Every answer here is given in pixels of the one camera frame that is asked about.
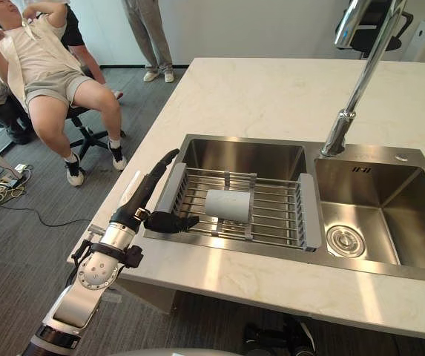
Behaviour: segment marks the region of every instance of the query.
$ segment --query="white sock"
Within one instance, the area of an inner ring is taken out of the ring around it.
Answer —
[[[73,155],[73,152],[71,151],[69,157],[64,157],[64,161],[69,162],[69,163],[75,163],[75,162],[77,162],[77,157],[75,157]]]
[[[118,147],[120,147],[120,140],[119,139],[108,138],[108,141],[110,142],[110,147],[111,148],[118,148]]]

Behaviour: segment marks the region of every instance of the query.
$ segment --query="drain strainer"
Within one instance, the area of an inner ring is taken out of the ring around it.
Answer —
[[[326,234],[329,247],[340,256],[359,257],[365,250],[362,236],[356,230],[343,225],[331,227]]]

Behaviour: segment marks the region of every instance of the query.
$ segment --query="robotic hand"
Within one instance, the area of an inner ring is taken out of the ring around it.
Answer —
[[[141,262],[142,249],[130,244],[142,222],[145,222],[146,228],[170,234],[187,231],[199,222],[198,217],[179,218],[165,212],[150,214],[145,209],[167,165],[178,153],[177,149],[169,152],[139,185],[138,172],[125,190],[105,233],[102,231],[100,241],[91,243],[84,240],[72,255],[76,267],[70,280],[76,278],[71,284],[67,282],[69,286],[59,295],[22,356],[74,353],[103,292],[124,267],[136,268]]]

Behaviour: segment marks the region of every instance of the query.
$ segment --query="chrome faucet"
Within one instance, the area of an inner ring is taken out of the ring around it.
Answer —
[[[354,37],[355,31],[358,28],[360,20],[363,18],[367,7],[372,0],[353,0],[340,23],[337,31],[335,45],[338,47],[348,47],[351,44],[352,38]],[[354,92],[347,103],[346,108],[339,111],[336,121],[329,133],[328,139],[321,148],[321,153],[324,156],[334,157],[344,151],[346,148],[345,138],[348,129],[350,128],[352,121],[355,118],[355,107],[359,103],[363,92],[369,84],[369,80],[377,67],[380,58],[382,58],[383,52],[387,48],[389,41],[392,37],[392,32],[400,19],[400,16],[405,8],[406,0],[392,0],[389,11],[386,14],[385,21],[382,24],[382,28],[375,40],[374,47],[369,54],[369,59],[362,74],[360,75],[359,81],[355,86]]]

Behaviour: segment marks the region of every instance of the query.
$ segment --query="white countertop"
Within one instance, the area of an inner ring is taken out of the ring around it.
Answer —
[[[329,59],[195,59],[93,224],[105,228],[134,173],[148,173],[186,134],[324,141],[363,66]],[[425,64],[380,63],[356,111],[347,142],[419,148],[425,155]],[[134,244],[145,257],[123,278],[425,337],[422,280],[148,239],[142,230]]]

